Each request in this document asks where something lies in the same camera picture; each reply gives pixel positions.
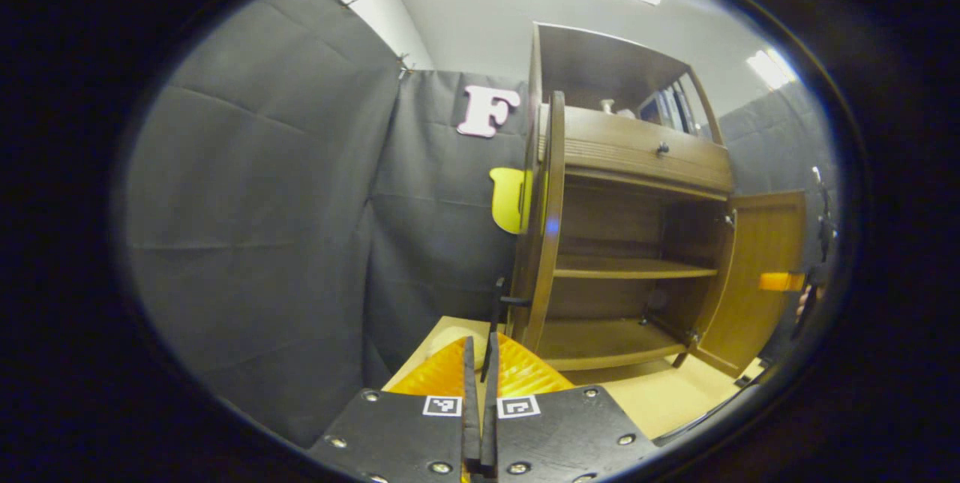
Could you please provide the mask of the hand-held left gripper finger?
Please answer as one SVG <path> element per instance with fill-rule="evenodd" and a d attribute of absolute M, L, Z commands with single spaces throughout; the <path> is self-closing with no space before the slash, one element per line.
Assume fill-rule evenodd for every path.
<path fill-rule="evenodd" d="M 478 411 L 467 335 L 394 386 L 358 391 L 309 455 L 356 482 L 467 482 L 480 458 Z"/>
<path fill-rule="evenodd" d="M 605 482 L 657 445 L 603 386 L 576 386 L 504 334 L 484 357 L 480 466 L 493 482 Z"/>

